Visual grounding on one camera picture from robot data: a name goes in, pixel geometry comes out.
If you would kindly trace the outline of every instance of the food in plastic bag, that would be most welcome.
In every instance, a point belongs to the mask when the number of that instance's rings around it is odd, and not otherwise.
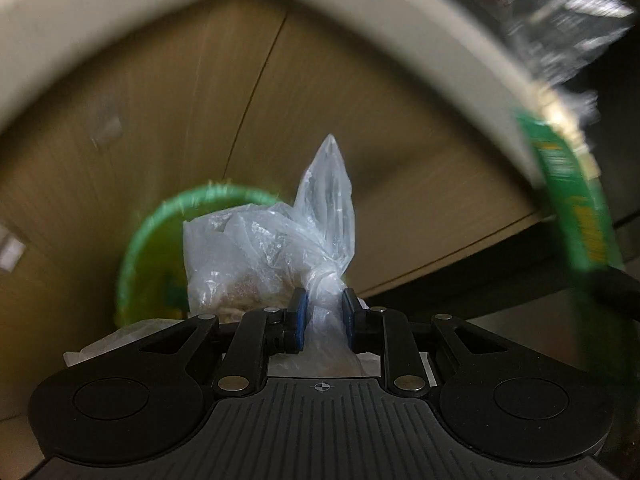
[[[137,323],[124,326],[116,332],[109,334],[106,337],[91,343],[89,346],[85,346],[79,352],[65,352],[63,358],[67,366],[77,365],[82,361],[91,359],[98,355],[104,354],[121,346],[133,343],[138,339],[142,339],[156,332],[160,332],[165,328],[180,323],[180,320],[176,319],[143,319]]]
[[[364,375],[347,345],[340,310],[354,220],[351,183],[329,135],[302,176],[293,206],[239,206],[184,223],[190,315],[212,313],[229,322],[252,308],[286,308],[302,286],[309,295],[305,349],[273,356],[269,375]]]

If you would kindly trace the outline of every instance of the wooden wall panel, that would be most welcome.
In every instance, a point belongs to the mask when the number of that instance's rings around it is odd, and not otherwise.
[[[222,178],[244,112],[284,21],[278,0],[226,0],[207,23],[184,149],[182,189]]]
[[[353,184],[356,257],[347,277],[360,293],[398,283],[534,211],[521,183],[441,99],[362,42],[292,12],[225,177],[290,200],[330,132]]]
[[[274,0],[208,0],[164,18],[75,70],[0,136],[0,222],[27,244],[0,274],[0,377],[41,380],[63,351],[114,329],[130,237],[162,200],[222,179],[284,13]],[[96,146],[113,120],[122,134]]]

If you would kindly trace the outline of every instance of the green bowl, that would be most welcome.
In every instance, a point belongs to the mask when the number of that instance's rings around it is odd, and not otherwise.
[[[245,204],[273,205],[259,189],[215,184],[180,193],[145,219],[129,243],[116,290],[118,327],[142,319],[183,319],[189,311],[182,223]]]

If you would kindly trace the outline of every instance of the plastic bag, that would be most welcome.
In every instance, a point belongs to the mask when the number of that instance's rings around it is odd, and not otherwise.
[[[305,349],[273,356],[269,375],[363,376],[340,310],[354,220],[351,183],[329,135],[303,174],[293,207],[246,205],[184,223],[191,315],[212,313],[230,322],[252,308],[285,308],[302,286],[309,294]]]
[[[580,123],[597,120],[595,92],[560,85],[597,59],[634,22],[625,0],[475,0],[501,24],[505,40],[539,80],[556,90]]]
[[[180,323],[180,320],[176,319],[143,319],[137,323],[124,326],[116,332],[109,334],[106,337],[85,346],[79,352],[65,352],[63,358],[67,366],[77,365],[82,361],[91,359],[98,355],[104,354],[121,346],[133,343],[138,339],[142,339],[156,332],[160,332],[165,328]]]

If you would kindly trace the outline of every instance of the silver rivet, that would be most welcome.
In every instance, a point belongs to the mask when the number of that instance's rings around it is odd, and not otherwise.
[[[422,377],[416,375],[401,375],[394,381],[396,387],[406,392],[417,392],[423,389],[427,383],[424,382]]]
[[[218,381],[218,387],[227,392],[240,392],[249,385],[247,378],[240,375],[228,375]]]

